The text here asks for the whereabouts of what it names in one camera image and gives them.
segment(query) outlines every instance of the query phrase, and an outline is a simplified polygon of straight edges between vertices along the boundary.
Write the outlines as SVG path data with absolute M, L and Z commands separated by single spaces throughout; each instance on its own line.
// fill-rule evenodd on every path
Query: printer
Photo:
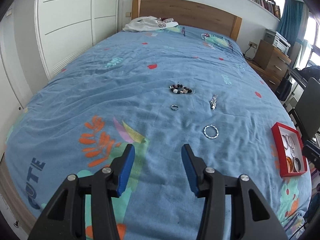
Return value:
M 289 42 L 279 32 L 273 30 L 266 29 L 263 40 L 272 44 L 286 55 L 291 47 Z

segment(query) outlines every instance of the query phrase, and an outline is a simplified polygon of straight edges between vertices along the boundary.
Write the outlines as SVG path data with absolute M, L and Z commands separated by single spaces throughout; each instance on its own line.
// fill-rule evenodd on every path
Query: wall socket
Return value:
M 253 47 L 254 49 L 256 49 L 258 47 L 258 44 L 255 44 L 254 42 L 250 41 L 249 42 L 249 46 L 251 45 L 251 47 Z

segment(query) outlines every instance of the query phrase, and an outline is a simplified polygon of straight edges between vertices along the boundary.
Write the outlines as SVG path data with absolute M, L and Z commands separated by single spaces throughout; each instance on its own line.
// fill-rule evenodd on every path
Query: wooden headboard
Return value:
M 242 18 L 209 5 L 186 0 L 132 0 L 132 19 L 173 18 L 181 25 L 205 29 L 237 40 Z

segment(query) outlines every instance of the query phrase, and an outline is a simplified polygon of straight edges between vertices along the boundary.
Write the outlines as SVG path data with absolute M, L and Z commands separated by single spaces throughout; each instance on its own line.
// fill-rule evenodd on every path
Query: nightstand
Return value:
M 261 40 L 253 61 L 247 62 L 275 92 L 287 72 L 286 63 L 290 64 L 291 60 L 281 50 Z

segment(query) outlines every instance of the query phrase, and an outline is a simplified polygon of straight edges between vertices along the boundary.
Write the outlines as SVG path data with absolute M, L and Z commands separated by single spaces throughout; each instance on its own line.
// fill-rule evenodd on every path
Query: bed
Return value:
M 0 193 L 13 214 L 29 233 L 66 176 L 94 174 L 131 143 L 136 157 L 128 185 L 113 199 L 120 238 L 196 239 L 204 201 L 185 175 L 180 152 L 188 143 L 222 174 L 248 174 L 290 237 L 304 223 L 310 172 L 279 176 L 271 127 L 294 125 L 235 42 L 241 18 L 190 1 L 133 0 L 132 18 L 149 15 L 179 25 L 101 41 L 34 95 L 12 127 Z M 193 92 L 172 93 L 169 86 L 178 82 Z M 210 124 L 219 129 L 214 140 L 203 134 Z M 230 207 L 227 199 L 225 239 Z M 85 215 L 92 239 L 89 197 Z

